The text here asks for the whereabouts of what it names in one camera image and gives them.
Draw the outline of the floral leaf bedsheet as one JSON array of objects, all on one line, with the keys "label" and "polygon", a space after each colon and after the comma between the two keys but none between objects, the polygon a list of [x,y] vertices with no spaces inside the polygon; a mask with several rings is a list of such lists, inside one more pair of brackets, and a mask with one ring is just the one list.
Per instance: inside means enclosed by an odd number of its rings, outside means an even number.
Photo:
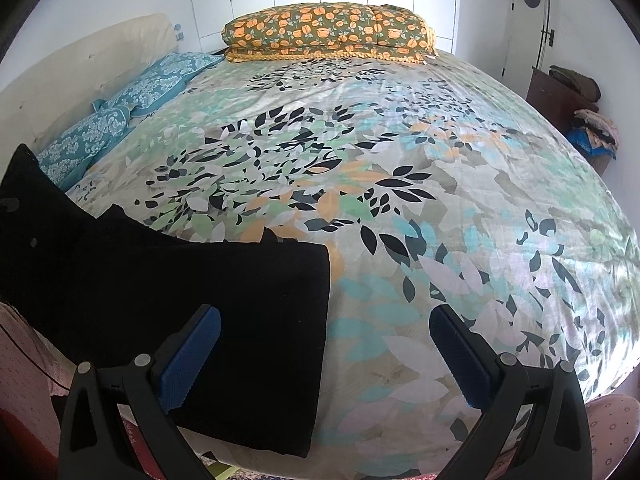
[{"label": "floral leaf bedsheet", "polygon": [[308,479],[432,474],[473,425],[427,319],[448,304],[497,352],[567,360],[586,399],[639,362],[639,247],[610,191],[536,110],[449,54],[222,62],[68,193],[194,242],[264,234],[331,259],[306,458],[189,434],[200,452]]}]

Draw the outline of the cream padded headboard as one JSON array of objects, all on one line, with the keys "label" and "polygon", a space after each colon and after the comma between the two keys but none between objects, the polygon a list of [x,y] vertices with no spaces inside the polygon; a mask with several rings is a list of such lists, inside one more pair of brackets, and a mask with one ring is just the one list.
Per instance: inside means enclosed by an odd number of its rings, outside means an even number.
[{"label": "cream padded headboard", "polygon": [[22,143],[34,152],[92,113],[159,58],[178,49],[163,13],[132,18],[62,47],[1,91],[1,166]]}]

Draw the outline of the dark wooden side table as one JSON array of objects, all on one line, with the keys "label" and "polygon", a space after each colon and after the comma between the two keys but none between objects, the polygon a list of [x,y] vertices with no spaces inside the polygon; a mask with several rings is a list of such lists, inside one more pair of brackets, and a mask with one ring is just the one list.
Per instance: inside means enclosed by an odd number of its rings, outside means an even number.
[{"label": "dark wooden side table", "polygon": [[572,128],[576,110],[599,111],[596,104],[536,68],[530,78],[526,102],[562,134]]}]

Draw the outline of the pile of clothes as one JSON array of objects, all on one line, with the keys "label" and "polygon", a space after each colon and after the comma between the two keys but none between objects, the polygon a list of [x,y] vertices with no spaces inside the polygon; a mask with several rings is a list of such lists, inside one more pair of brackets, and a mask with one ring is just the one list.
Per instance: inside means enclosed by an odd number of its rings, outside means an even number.
[{"label": "pile of clothes", "polygon": [[612,120],[593,110],[576,110],[566,138],[585,156],[617,158],[620,147],[618,129]]}]

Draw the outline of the olive folded garment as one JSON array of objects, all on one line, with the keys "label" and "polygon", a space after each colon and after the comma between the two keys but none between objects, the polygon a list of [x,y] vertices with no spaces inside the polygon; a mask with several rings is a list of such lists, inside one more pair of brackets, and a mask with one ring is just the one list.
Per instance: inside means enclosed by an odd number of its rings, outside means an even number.
[{"label": "olive folded garment", "polygon": [[576,70],[551,65],[549,67],[549,75],[556,81],[564,84],[564,86],[567,86],[567,88],[580,94],[589,102],[597,103],[601,99],[601,90],[597,81],[576,72]]}]

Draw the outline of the teal floral pillow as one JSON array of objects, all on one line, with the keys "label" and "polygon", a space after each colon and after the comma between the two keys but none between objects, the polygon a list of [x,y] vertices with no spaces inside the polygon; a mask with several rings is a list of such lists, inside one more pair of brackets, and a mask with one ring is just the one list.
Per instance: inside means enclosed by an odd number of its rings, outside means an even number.
[{"label": "teal floral pillow", "polygon": [[126,107],[97,110],[65,130],[37,155],[40,169],[66,192],[129,133],[129,121]]},{"label": "teal floral pillow", "polygon": [[95,100],[93,110],[122,107],[132,117],[151,114],[186,90],[186,85],[204,70],[224,60],[222,54],[171,52],[126,84],[111,99]]}]

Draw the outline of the pink dotted cloth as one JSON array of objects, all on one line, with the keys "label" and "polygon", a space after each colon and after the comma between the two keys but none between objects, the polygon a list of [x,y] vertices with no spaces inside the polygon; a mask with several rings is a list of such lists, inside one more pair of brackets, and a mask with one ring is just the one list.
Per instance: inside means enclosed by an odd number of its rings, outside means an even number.
[{"label": "pink dotted cloth", "polygon": [[592,478],[613,479],[639,439],[639,401],[624,394],[601,396],[586,404]]}]

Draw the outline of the teal floral pillow far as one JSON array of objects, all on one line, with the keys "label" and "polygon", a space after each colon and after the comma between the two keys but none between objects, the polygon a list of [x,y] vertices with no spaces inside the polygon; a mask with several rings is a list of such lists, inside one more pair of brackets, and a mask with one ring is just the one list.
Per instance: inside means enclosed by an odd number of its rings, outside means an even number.
[{"label": "teal floral pillow far", "polygon": [[186,85],[204,70],[224,60],[222,54],[171,52],[126,84],[111,99],[95,100],[93,110],[122,107],[132,117],[151,114],[186,90]]}]

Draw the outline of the orange green folded quilt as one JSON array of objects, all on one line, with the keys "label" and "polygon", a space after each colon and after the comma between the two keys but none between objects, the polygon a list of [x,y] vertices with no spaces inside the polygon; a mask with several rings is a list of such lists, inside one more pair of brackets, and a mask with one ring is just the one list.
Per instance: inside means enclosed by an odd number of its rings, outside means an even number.
[{"label": "orange green folded quilt", "polygon": [[422,64],[437,58],[435,32],[401,6],[295,3],[244,14],[224,25],[231,62],[375,58]]}]

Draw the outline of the teal floral pillow near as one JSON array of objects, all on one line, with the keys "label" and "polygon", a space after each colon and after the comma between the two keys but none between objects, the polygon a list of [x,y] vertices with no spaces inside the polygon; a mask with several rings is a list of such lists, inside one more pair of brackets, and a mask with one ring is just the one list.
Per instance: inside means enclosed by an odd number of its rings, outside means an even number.
[{"label": "teal floral pillow near", "polygon": [[129,133],[129,121],[126,107],[97,110],[65,130],[37,155],[40,169],[66,192]]}]

